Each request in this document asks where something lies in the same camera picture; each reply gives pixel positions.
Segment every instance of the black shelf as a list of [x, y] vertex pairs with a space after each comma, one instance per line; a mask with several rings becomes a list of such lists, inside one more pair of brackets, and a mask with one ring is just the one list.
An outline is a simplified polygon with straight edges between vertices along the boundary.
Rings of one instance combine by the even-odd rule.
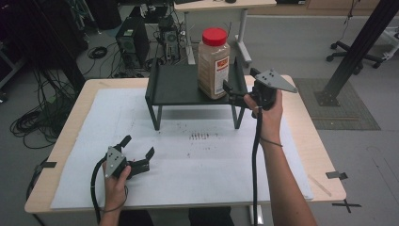
[[[239, 92], [247, 92], [241, 62], [236, 59], [229, 69], [229, 84]], [[152, 116], [155, 130], [159, 130], [162, 106], [164, 105], [228, 105], [229, 96], [212, 100], [198, 88], [198, 65], [158, 65], [152, 63], [149, 84], [146, 91], [146, 102]], [[153, 107], [158, 106], [158, 115], [155, 117]], [[240, 127], [244, 114], [241, 108], [237, 119], [235, 106], [231, 107], [234, 127]]]

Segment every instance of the table leg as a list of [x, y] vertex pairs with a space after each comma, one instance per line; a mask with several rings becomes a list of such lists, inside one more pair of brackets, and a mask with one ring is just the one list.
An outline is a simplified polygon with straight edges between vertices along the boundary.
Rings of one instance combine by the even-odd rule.
[[235, 36], [238, 44], [238, 48], [241, 51], [241, 54], [243, 55], [244, 61], [246, 62], [247, 66], [249, 66], [249, 63], [252, 62], [252, 59], [250, 58], [250, 55], [248, 53], [247, 47], [244, 45], [244, 32], [246, 29], [246, 23], [247, 23], [247, 8], [244, 8], [243, 11], [241, 12], [241, 23], [240, 23], [240, 31], [238, 35]]
[[[257, 205], [257, 209], [258, 209], [258, 224], [263, 224], [262, 208], [260, 205]], [[253, 205], [249, 206], [249, 216], [250, 216], [250, 223], [253, 225], [254, 224]]]
[[185, 53], [187, 54], [188, 64], [196, 64], [194, 59], [193, 46], [191, 44], [190, 28], [188, 27], [188, 12], [184, 13], [184, 23], [185, 23]]

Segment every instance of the jar label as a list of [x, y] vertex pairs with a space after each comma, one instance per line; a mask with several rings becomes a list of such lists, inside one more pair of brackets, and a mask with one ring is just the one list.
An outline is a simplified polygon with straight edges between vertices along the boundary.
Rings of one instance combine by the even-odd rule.
[[229, 81], [229, 56], [215, 61], [215, 95], [224, 91], [223, 80]]

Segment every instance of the red lid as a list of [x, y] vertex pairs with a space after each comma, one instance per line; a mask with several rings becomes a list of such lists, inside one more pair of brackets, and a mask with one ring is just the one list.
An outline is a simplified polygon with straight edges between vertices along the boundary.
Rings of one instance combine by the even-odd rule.
[[227, 33], [219, 27], [207, 28], [202, 33], [202, 41], [206, 45], [220, 46], [226, 43]]

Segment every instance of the person's right hand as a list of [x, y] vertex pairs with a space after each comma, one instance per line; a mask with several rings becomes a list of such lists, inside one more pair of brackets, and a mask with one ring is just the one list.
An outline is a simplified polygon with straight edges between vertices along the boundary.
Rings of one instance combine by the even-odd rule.
[[[106, 162], [103, 163], [104, 173], [105, 173], [105, 168], [106, 168]], [[126, 200], [125, 183], [127, 177], [129, 176], [130, 171], [131, 167], [127, 166], [120, 174], [119, 178], [116, 178], [114, 176], [104, 178], [104, 185], [105, 185], [104, 211], [109, 211], [117, 207], [120, 208], [115, 210], [116, 212], [121, 210], [121, 207]]]
[[[244, 96], [244, 101], [247, 103], [249, 108], [253, 111], [255, 115], [258, 114], [257, 104], [252, 98], [247, 94]], [[263, 121], [262, 121], [262, 133], [261, 137], [272, 142], [280, 143], [279, 139], [279, 127], [282, 117], [282, 92], [277, 90], [276, 102], [273, 106], [265, 111], [262, 110]]]

